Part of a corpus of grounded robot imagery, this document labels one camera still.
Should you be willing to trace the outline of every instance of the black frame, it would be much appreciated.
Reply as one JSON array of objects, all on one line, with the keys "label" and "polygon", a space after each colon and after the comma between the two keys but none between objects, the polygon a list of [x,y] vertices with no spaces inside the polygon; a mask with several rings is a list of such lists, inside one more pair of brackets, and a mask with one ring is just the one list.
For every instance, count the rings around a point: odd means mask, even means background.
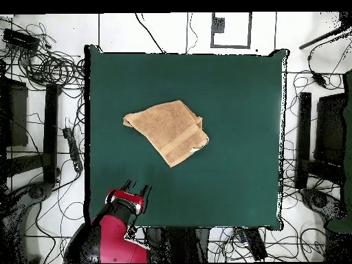
[{"label": "black frame", "polygon": [[53,83],[46,85],[43,154],[33,154],[6,160],[7,177],[43,167],[43,181],[56,183],[58,96],[61,88]]},{"label": "black frame", "polygon": [[250,49],[250,44],[252,40],[252,12],[249,13],[248,19],[248,35],[247,35],[247,45],[215,45],[214,44],[214,34],[222,34],[225,30],[225,19],[215,17],[215,12],[212,13],[212,32],[211,32],[211,41],[210,48],[212,49]]}]

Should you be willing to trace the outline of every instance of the dark green tablecloth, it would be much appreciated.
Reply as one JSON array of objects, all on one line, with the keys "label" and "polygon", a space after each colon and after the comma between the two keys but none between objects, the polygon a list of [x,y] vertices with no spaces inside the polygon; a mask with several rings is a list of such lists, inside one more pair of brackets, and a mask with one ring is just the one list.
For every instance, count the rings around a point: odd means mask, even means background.
[{"label": "dark green tablecloth", "polygon": [[[103,54],[91,51],[91,204],[136,179],[152,185],[138,226],[278,229],[279,130],[286,51],[266,56]],[[210,141],[170,168],[122,125],[127,113],[181,100]]]}]

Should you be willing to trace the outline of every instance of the folded towel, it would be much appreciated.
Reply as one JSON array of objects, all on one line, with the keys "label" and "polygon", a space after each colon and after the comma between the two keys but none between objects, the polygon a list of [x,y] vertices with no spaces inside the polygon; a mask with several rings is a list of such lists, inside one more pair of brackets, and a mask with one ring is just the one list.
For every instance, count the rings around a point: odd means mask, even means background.
[{"label": "folded towel", "polygon": [[127,114],[123,125],[144,135],[170,167],[178,165],[209,141],[202,130],[202,118],[180,100]]}]

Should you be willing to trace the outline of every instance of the black border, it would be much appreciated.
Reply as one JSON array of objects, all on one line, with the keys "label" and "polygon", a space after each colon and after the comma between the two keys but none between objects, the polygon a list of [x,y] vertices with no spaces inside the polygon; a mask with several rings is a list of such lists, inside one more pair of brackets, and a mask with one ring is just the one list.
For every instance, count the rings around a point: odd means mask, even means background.
[{"label": "black border", "polygon": [[[210,41],[210,48],[211,49],[245,49],[250,50],[250,44],[252,40],[252,12],[248,12],[249,19],[248,19],[248,35],[247,35],[247,45],[215,45],[214,44],[214,34],[216,32],[212,31],[211,34],[211,41]],[[212,24],[215,19],[215,12],[212,13]]]}]

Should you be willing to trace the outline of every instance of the plug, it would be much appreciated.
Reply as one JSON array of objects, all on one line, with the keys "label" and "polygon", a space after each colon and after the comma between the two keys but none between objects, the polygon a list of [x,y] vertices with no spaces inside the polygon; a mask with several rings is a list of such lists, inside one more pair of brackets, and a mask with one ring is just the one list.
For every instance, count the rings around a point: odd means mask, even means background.
[{"label": "plug", "polygon": [[318,83],[321,87],[327,88],[327,82],[324,79],[324,77],[322,76],[322,74],[316,73],[316,72],[312,72],[313,74],[313,80]]}]

